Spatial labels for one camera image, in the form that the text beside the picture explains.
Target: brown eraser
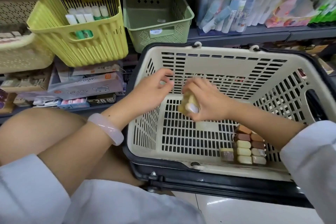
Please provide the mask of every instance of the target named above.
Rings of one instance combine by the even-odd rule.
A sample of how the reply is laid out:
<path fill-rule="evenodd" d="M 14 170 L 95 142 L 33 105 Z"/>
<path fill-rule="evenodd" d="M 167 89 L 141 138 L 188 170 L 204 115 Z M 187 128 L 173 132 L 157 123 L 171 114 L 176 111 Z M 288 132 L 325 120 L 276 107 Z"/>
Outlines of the brown eraser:
<path fill-rule="evenodd" d="M 257 148 L 257 149 L 265 149 L 264 142 L 259 142 L 259 141 L 251 141 L 252 148 Z"/>
<path fill-rule="evenodd" d="M 264 139 L 257 134 L 251 134 L 250 137 L 251 137 L 252 141 L 258 141 L 258 142 L 263 142 L 264 141 Z"/>
<path fill-rule="evenodd" d="M 233 138 L 234 141 L 242 140 L 242 141 L 250 141 L 250 135 L 248 134 L 236 134 Z"/>
<path fill-rule="evenodd" d="M 236 127 L 236 129 L 234 130 L 235 133 L 241 133 L 241 134 L 250 134 L 252 131 L 248 128 L 246 128 L 245 126 L 243 125 L 239 125 L 238 127 Z"/>

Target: green plastic basket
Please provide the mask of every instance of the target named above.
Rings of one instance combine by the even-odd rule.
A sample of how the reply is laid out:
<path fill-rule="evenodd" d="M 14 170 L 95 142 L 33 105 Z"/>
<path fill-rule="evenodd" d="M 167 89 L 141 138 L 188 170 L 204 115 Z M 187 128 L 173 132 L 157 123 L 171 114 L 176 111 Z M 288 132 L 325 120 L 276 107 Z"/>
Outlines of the green plastic basket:
<path fill-rule="evenodd" d="M 194 13 L 186 0 L 123 0 L 124 26 L 136 52 L 155 42 L 186 43 Z"/>

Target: woman's right hand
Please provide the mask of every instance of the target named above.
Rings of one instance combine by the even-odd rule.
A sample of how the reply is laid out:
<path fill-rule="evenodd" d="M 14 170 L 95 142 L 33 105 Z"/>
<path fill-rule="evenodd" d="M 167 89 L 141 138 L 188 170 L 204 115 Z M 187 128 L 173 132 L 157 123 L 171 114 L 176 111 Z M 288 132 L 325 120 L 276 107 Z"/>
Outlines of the woman's right hand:
<path fill-rule="evenodd" d="M 182 93 L 190 90 L 199 103 L 199 113 L 189 113 L 193 121 L 227 120 L 238 101 L 221 93 L 217 87 L 207 79 L 191 78 L 182 89 Z"/>

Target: beige plastic basket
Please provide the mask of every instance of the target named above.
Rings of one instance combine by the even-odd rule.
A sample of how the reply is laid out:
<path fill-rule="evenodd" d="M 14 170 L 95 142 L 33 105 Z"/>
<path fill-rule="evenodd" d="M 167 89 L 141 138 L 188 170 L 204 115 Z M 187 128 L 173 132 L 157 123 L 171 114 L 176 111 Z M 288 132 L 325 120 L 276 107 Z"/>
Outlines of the beige plastic basket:
<path fill-rule="evenodd" d="M 0 25 L 25 23 L 37 0 L 0 0 Z M 0 73 L 42 69 L 53 62 L 54 54 L 35 37 L 0 44 Z"/>
<path fill-rule="evenodd" d="M 175 86 L 159 107 L 128 125 L 127 146 L 136 156 L 136 159 L 130 159 L 132 162 L 141 164 L 140 159 L 146 158 L 152 159 L 153 166 L 166 167 L 162 160 L 172 160 L 206 173 L 291 181 L 278 151 L 269 144 L 265 146 L 265 167 L 221 161 L 219 149 L 232 147 L 238 124 L 232 120 L 194 123 L 179 113 L 177 106 L 183 98 L 181 90 L 190 77 L 207 78 L 232 98 L 307 124 L 315 122 L 307 101 L 307 91 L 314 90 L 327 118 L 336 121 L 332 89 L 322 78 L 321 68 L 317 70 L 315 63 L 303 56 L 257 52 L 253 48 L 159 44 L 142 55 L 145 57 L 139 61 L 141 67 L 134 86 L 161 67 L 174 71 L 174 76 L 170 77 Z M 192 162 L 198 162 L 200 166 L 193 166 Z"/>

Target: small yellow item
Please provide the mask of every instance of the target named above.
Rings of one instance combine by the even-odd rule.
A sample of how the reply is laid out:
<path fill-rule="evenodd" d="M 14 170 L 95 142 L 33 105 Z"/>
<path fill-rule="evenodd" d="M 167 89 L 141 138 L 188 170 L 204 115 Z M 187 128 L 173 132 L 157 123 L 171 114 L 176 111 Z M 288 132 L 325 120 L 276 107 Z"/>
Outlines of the small yellow item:
<path fill-rule="evenodd" d="M 191 91 L 187 91 L 183 94 L 183 99 L 177 110 L 184 116 L 187 116 L 190 112 L 198 113 L 200 111 L 200 105 Z"/>

